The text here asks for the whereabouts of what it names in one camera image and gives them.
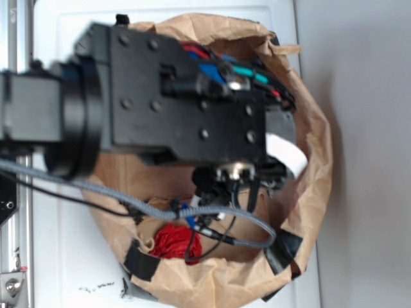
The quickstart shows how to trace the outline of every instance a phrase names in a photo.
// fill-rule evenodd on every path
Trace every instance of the red wire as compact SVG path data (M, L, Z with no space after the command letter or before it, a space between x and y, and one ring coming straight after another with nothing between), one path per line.
M274 94L274 96L276 96L278 98L281 96L280 92L278 92L277 90L271 90L271 93Z
M201 58L210 59L210 56L209 56L207 53L205 53L204 51L202 51L201 49L199 49L199 48L196 47L196 46L193 46L193 45L183 45L183 48L184 48L185 51L192 51L192 52L196 53L196 54L197 54L198 56L200 56Z

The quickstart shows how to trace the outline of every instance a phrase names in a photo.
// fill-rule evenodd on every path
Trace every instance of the red object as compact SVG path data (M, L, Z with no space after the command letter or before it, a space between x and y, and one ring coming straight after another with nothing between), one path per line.
M210 56L206 52L202 51L198 46L183 45L183 48L184 48L185 51L192 51L192 52L196 53L201 58L210 59Z
M271 90L271 93L277 96L278 98L281 96L280 92L278 92L277 90Z
M191 238L191 229L186 226L175 226L172 223L161 229L154 239L154 249L150 252L152 255L160 258L184 258L184 252ZM199 257L202 254L200 236L195 234L193 244L188 253L189 258ZM188 265L194 265L199 261L186 262Z

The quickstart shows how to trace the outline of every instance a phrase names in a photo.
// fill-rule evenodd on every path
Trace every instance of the bolt head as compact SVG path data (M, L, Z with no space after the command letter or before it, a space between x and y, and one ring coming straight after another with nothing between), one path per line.
M133 101L130 98L123 98L120 103L124 109L130 109L133 106Z
M208 102L207 101L201 101L200 102L200 109L204 111L207 108L208 108Z
M158 50L158 48L160 47L159 42L155 39L155 38L151 38L148 41L148 47L152 50L152 51L156 51Z
M208 139L209 137L210 137L210 134L209 134L209 132L208 132L205 128L203 128L203 129L200 130L200 138L201 138L201 139L206 140L206 139Z
M245 112L248 116L252 116L254 114L254 109L251 105L245 106Z
M249 143L255 143L256 139L257 139L257 134L255 133L254 130L249 130L246 134L247 137L247 141Z
M125 33L120 34L120 36L118 37L118 40L123 46L130 45L130 37Z
M162 104L160 101L152 101L151 108L156 112L160 112L162 110Z
M10 279L6 282L6 291L9 293L17 293L20 291L21 284L17 279Z

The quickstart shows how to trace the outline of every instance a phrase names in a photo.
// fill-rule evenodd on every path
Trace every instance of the brown paper bag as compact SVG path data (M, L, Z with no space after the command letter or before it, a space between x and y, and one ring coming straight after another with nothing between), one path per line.
M331 190L333 160L329 123L298 74L289 70L286 59L286 55L298 53L300 47L274 45L271 40L275 33L258 23L215 15L192 13L160 24L140 22L130 28L199 42L242 61L258 55L296 98L297 144L309 162L300 178L288 182L273 199L263 191L259 194L256 215L271 223L279 235L284 235L279 236L283 242L270 251L223 244L212 257L187 266L182 259L160 261L147 255L153 248L153 237L167 222L144 218L136 224L131 218L92 210L101 232L121 264L138 263L136 271L143 274L132 275L132 282L160 302L187 308L241 307L273 293L305 271ZM148 167L134 155L100 155L91 180L164 208L168 198L184 199L193 195L192 170L192 167ZM125 211L116 200L87 192L85 197ZM243 192L240 203L244 204L246 199L247 192ZM214 222L212 227L222 232L228 222L230 218ZM258 227L241 220L231 235L258 241L267 236ZM202 244L206 251L213 242L202 238ZM137 253L130 261L133 249ZM276 255L290 259L284 262L284 258L275 259ZM131 274L132 267L125 266Z

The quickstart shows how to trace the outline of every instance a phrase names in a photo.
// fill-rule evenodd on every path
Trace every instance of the white paper tag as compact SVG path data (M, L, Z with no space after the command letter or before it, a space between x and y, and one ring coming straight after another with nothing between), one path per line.
M307 166L305 154L292 142L273 133L265 134L267 154L282 162L298 178Z

